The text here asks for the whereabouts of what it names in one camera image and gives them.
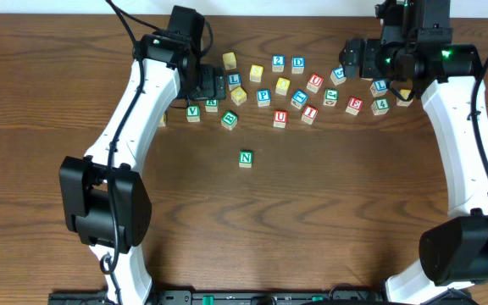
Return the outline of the red E block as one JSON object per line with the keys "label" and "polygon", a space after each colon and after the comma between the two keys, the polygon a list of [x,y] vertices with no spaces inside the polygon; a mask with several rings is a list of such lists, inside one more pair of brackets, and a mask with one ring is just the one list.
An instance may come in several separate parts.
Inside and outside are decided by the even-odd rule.
{"label": "red E block", "polygon": [[363,107],[363,101],[356,97],[350,97],[348,100],[346,112],[352,115],[358,115]]}

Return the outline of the green N block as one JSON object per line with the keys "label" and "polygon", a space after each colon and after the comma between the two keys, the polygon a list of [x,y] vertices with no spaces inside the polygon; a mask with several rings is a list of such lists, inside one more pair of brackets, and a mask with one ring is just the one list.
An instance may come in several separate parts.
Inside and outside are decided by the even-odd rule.
{"label": "green N block", "polygon": [[240,151],[239,152],[239,166],[241,168],[251,168],[253,162],[252,151]]}

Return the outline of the red u block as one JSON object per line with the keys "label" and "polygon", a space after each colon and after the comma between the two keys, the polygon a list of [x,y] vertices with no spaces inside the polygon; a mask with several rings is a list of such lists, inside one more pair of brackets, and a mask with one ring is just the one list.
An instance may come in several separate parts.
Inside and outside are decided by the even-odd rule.
{"label": "red u block", "polygon": [[288,113],[282,110],[274,112],[273,127],[285,129],[288,121]]}
{"label": "red u block", "polygon": [[307,82],[307,89],[312,93],[317,93],[324,83],[324,78],[317,74],[311,74]]}

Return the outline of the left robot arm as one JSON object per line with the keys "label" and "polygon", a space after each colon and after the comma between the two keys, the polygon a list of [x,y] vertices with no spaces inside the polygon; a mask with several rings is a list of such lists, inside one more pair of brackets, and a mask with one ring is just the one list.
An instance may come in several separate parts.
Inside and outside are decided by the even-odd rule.
{"label": "left robot arm", "polygon": [[223,70],[202,64],[202,35],[158,30],[136,42],[130,78],[110,121],[81,158],[59,169],[65,223],[96,255],[104,301],[146,304],[153,278],[141,248],[152,217],[142,181],[160,120],[178,99],[225,98]]}

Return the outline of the green R block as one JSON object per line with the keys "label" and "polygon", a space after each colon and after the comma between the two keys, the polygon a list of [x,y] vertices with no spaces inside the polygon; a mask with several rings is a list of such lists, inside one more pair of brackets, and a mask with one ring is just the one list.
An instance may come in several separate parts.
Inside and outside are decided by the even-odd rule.
{"label": "green R block", "polygon": [[207,100],[204,104],[205,111],[208,113],[217,113],[219,111],[219,101],[215,99]]}

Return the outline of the green V block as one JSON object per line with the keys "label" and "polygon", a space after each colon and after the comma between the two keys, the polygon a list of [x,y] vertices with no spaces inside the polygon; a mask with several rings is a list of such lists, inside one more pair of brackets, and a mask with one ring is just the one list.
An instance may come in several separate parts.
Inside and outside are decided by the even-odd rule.
{"label": "green V block", "polygon": [[201,121],[201,111],[198,105],[191,105],[186,108],[186,119],[190,123]]}

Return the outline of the blue l block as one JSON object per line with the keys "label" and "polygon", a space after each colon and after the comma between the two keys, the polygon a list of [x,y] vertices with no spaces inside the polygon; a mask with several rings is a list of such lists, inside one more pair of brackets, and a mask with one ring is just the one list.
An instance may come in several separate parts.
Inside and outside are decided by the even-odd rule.
{"label": "blue l block", "polygon": [[388,91],[386,80],[373,80],[370,86],[370,92],[373,97],[382,97]]}
{"label": "blue l block", "polygon": [[232,92],[237,87],[241,86],[241,75],[239,73],[233,73],[227,75],[228,89]]}

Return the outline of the yellow s block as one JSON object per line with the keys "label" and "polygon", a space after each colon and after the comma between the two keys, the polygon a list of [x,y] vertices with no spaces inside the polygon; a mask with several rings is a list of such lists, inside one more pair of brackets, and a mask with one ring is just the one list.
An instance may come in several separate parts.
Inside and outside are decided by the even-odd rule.
{"label": "yellow s block", "polygon": [[260,83],[263,76],[264,67],[252,64],[250,68],[250,81]]}
{"label": "yellow s block", "polygon": [[225,70],[232,70],[237,68],[236,55],[233,52],[224,53],[222,55]]}

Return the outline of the green B block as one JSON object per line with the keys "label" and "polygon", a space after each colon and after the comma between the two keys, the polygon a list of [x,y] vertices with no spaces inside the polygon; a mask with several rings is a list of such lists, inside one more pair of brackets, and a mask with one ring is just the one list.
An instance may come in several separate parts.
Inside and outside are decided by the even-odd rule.
{"label": "green B block", "polygon": [[227,111],[223,114],[220,122],[227,130],[233,130],[238,123],[238,116],[232,111]]}

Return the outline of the green 4 block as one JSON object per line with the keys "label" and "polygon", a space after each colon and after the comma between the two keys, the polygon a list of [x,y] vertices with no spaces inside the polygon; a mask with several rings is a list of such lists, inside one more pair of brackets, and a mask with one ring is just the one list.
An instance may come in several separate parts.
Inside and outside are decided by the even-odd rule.
{"label": "green 4 block", "polygon": [[386,98],[376,98],[371,105],[371,109],[373,115],[386,114],[390,109],[390,104]]}

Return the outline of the yellow G block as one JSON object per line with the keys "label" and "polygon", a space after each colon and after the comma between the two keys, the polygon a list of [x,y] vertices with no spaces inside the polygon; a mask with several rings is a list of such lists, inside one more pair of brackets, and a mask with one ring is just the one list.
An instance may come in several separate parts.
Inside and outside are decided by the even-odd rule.
{"label": "yellow G block", "polygon": [[398,92],[401,98],[398,97],[396,99],[396,105],[401,107],[409,107],[413,102],[413,100],[409,98],[411,92],[412,91],[408,89],[401,89]]}

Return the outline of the blue P block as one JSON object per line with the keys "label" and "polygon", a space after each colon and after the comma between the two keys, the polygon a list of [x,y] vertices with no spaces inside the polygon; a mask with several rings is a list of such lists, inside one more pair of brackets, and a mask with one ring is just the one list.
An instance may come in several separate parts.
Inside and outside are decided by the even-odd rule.
{"label": "blue P block", "polygon": [[258,106],[261,107],[268,107],[271,102],[271,95],[269,89],[261,89],[257,91],[257,102]]}

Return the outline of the blue T block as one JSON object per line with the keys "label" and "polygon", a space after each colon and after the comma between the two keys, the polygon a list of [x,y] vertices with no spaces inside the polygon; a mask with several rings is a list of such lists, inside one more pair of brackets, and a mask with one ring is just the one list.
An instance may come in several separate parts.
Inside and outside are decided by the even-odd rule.
{"label": "blue T block", "polygon": [[296,90],[291,97],[291,105],[294,108],[302,109],[308,100],[308,94],[302,90]]}

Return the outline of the yellow O block centre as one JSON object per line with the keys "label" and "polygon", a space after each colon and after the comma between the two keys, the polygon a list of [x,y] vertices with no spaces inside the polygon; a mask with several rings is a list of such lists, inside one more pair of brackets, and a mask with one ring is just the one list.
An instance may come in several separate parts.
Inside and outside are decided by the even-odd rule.
{"label": "yellow O block centre", "polygon": [[280,77],[275,85],[275,93],[281,96],[285,96],[289,90],[290,84],[290,80]]}

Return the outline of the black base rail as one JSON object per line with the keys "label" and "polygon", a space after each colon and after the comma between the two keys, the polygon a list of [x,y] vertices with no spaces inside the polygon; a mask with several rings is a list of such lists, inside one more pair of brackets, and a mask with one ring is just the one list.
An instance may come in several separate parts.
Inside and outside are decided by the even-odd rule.
{"label": "black base rail", "polygon": [[338,287],[333,292],[216,292],[155,291],[147,298],[152,305],[297,305],[297,304],[387,304],[381,292]]}

